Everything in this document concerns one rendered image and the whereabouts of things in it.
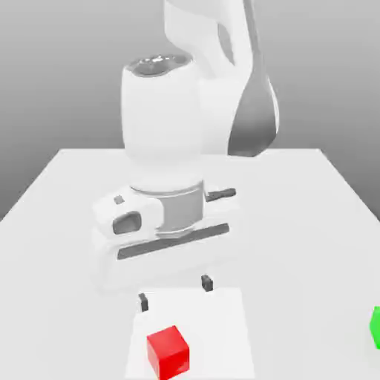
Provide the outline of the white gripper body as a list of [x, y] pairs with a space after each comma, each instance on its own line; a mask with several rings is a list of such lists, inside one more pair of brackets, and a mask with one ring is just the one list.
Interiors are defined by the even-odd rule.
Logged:
[[95, 227], [91, 233], [93, 281], [102, 292], [155, 287], [170, 277], [210, 269], [238, 258], [242, 222], [236, 200], [206, 204], [206, 217], [193, 232], [175, 239], [139, 240], [134, 245]]

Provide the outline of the small red cube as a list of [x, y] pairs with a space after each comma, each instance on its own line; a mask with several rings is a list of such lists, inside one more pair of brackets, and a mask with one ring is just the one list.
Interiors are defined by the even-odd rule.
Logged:
[[148, 361], [158, 380], [169, 380], [189, 370], [190, 349], [173, 325], [146, 338]]

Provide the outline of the small green cube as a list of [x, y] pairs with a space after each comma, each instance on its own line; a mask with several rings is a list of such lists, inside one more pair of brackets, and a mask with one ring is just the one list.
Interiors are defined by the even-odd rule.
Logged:
[[380, 306], [374, 306], [369, 328], [375, 347], [380, 350]]

